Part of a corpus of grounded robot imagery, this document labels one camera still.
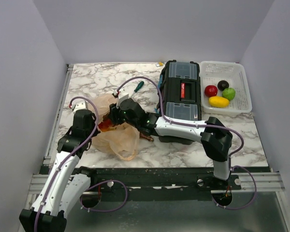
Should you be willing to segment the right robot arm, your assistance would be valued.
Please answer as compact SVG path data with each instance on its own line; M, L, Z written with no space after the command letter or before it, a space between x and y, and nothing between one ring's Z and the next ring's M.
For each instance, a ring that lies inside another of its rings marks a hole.
M205 154L213 161L213 185L217 189L224 189L230 184L229 149L232 134L217 118L210 117L206 121L164 118L162 115L146 112L131 98L120 104L113 103L109 109L107 117L114 126L127 123L146 136L157 136L163 143L202 144Z

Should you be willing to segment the orange translucent plastic bag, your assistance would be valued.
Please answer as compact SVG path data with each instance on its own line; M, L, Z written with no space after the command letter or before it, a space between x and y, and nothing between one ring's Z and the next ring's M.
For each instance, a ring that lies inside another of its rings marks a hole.
M98 114L99 123L102 123L107 114L110 113L109 105L116 103L117 99L112 94L101 94L93 100ZM112 154L124 161L130 161L138 154L139 131L127 123L119 126L102 129L100 133L92 138L93 146L107 154Z

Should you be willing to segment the red fake cherry tomatoes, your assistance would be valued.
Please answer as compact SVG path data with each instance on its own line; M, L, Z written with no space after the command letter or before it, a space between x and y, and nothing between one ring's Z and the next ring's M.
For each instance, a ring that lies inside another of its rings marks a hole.
M99 130L101 132L113 131L116 129L115 125L112 123L110 119L103 120L99 125Z

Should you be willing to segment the red fake apple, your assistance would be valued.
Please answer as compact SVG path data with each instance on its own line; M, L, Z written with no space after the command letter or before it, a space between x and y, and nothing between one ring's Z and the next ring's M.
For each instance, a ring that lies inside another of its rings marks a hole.
M215 85L208 85L204 89L204 94L207 97L214 97L218 94L218 88Z

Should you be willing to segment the yellow fake lemon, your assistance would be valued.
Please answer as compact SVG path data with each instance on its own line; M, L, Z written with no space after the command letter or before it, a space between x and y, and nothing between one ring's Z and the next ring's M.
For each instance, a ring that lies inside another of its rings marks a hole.
M209 104L216 108L225 108L230 104L230 101L221 96L213 96L208 99Z

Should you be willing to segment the green fake guava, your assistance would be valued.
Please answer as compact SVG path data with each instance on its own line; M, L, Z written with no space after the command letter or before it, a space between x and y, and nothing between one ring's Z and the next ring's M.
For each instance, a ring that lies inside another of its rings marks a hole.
M234 88L226 88L222 92L222 97L226 98L229 101L232 101L235 98L236 91Z

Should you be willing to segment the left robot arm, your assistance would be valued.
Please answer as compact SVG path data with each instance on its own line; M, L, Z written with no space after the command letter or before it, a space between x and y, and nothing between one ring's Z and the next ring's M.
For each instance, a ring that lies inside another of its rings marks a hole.
M71 175L91 140L99 134L93 112L74 110L73 124L59 140L55 163L39 196L29 210L23 209L19 220L26 232L63 232L67 216L84 190L97 187L91 174Z

